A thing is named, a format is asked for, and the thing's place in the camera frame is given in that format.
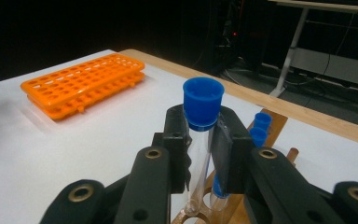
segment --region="blue test tube cap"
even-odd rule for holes
[[[254,127],[261,128],[267,131],[269,129],[269,125],[272,122],[272,116],[268,113],[260,112],[255,114],[255,123]]]
[[[252,136],[252,139],[257,147],[264,146],[264,143],[267,140],[268,134],[264,129],[253,127],[249,134]]]
[[[183,85],[184,111],[188,126],[197,132],[211,129],[222,104],[223,85],[208,77],[193,77]]]

